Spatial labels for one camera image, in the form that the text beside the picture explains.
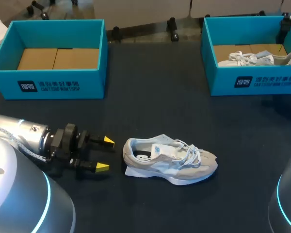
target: cable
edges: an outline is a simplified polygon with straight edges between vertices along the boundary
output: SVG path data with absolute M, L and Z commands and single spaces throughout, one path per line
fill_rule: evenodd
M 18 141 L 16 139 L 16 137 L 13 136 L 12 133 L 10 133 L 9 131 L 7 131 L 1 127 L 0 127 L 0 132 L 6 134 L 10 138 L 11 141 L 15 142 L 18 145 L 18 147 L 23 150 L 24 153 L 46 163 L 46 157 L 35 154 L 32 151 L 30 151 L 29 149 L 27 149 L 20 141 Z

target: dark tablecloth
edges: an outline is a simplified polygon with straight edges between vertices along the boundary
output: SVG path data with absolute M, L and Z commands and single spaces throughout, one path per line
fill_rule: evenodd
M 110 176 L 57 179 L 71 196 L 76 232 L 270 232 L 268 201 L 291 157 L 291 96 L 211 97 L 199 43 L 109 44 L 103 100 L 9 100 L 0 114 L 49 125 L 74 123 L 115 141 L 92 153 Z M 130 137 L 166 134 L 218 157 L 215 175 L 174 186 L 125 177 L 121 150 Z

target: white sneaker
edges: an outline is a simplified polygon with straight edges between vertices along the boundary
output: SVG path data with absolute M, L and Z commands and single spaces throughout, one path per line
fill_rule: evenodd
M 158 176 L 175 185 L 202 181 L 218 167 L 213 154 L 164 134 L 149 139 L 130 138 L 124 145 L 123 157 L 127 176 Z
M 287 56 L 275 56 L 268 51 L 257 54 L 242 54 L 241 51 L 231 53 L 228 61 L 218 63 L 219 67 L 243 67 L 243 66 L 291 66 L 291 53 Z

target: blue box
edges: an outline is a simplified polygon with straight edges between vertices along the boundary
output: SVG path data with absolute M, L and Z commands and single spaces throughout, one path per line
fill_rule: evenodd
M 17 70 L 25 48 L 99 49 L 97 69 Z M 13 21 L 0 45 L 0 92 L 6 100 L 101 99 L 107 59 L 103 20 Z
M 212 96 L 291 94 L 291 66 L 218 67 L 213 48 L 275 44 L 282 19 L 282 16 L 205 18 L 201 54 Z M 291 52 L 291 30 L 284 47 L 287 53 Z

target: shoe tongue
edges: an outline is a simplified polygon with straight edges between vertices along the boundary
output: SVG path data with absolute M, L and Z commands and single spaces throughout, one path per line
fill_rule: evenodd
M 274 64 L 274 58 L 272 55 L 257 59 L 256 66 L 271 66 Z
M 155 159 L 161 154 L 168 156 L 174 160 L 183 159 L 187 155 L 187 150 L 180 149 L 177 150 L 176 147 L 163 145 L 163 144 L 152 144 L 151 148 L 151 159 Z
M 274 64 L 274 57 L 272 54 L 268 51 L 263 51 L 259 52 L 256 54 L 257 57 L 257 66 L 262 66 L 262 65 L 273 65 Z
M 177 151 L 175 147 L 157 143 L 152 144 L 151 159 L 155 159 L 161 154 L 166 155 L 172 159 L 177 158 L 176 157 Z

